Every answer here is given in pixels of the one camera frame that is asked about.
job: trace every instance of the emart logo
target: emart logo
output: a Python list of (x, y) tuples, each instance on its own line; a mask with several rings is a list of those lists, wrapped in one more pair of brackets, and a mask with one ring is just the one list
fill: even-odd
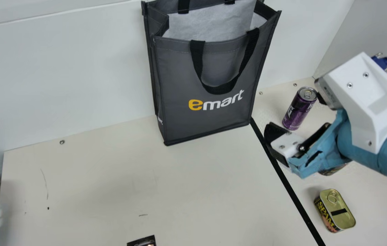
[(201, 100), (192, 99), (192, 100), (189, 100), (189, 109), (196, 111), (196, 110), (201, 110), (201, 109), (202, 110), (213, 110), (215, 108), (218, 109), (221, 107), (225, 107), (225, 106), (228, 106), (230, 104), (235, 103), (236, 99), (237, 99), (237, 101), (240, 101), (242, 99), (242, 92), (244, 92), (244, 90), (240, 90), (240, 92), (237, 93), (236, 95), (229, 97), (229, 98), (225, 98), (222, 101), (203, 102)]

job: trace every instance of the white wall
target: white wall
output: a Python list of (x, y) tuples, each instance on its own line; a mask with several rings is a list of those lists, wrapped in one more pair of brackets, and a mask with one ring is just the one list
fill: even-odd
[(366, 52), (387, 56), (387, 1), (356, 0), (314, 77), (317, 78), (348, 59)]
[(313, 75), (354, 0), (265, 0), (282, 9), (259, 88)]
[(0, 23), (124, 1), (129, 0), (0, 0)]
[[(311, 76), (352, 1), (267, 0), (283, 13), (259, 88)], [(138, 0), (34, 9), (0, 23), (0, 173), (5, 150), (154, 113)]]

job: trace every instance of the can lid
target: can lid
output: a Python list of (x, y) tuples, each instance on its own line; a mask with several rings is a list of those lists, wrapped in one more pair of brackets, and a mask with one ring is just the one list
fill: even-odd
[(300, 90), (298, 90), (298, 94), (302, 99), (307, 101), (315, 101), (317, 98), (316, 90), (307, 86), (301, 87)]
[(337, 227), (347, 229), (356, 224), (353, 214), (337, 190), (323, 190), (320, 192), (320, 198)]

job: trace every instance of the mark on table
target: mark on table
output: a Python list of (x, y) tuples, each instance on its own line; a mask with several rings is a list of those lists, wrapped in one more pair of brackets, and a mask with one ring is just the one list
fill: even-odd
[(48, 183), (46, 182), (45, 174), (43, 173), (43, 170), (40, 168), (40, 171), (42, 171), (43, 179), (45, 180), (45, 187), (46, 187), (46, 199), (49, 198), (49, 191), (48, 191)]

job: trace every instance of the energy drink can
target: energy drink can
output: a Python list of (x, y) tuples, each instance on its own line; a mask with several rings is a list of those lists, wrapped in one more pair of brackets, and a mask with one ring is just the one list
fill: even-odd
[(293, 98), (282, 120), (285, 128), (294, 131), (298, 129), (306, 118), (317, 99), (316, 90), (310, 87), (301, 87)]
[(329, 231), (336, 233), (356, 224), (353, 214), (351, 214), (337, 190), (321, 191), (314, 203)]

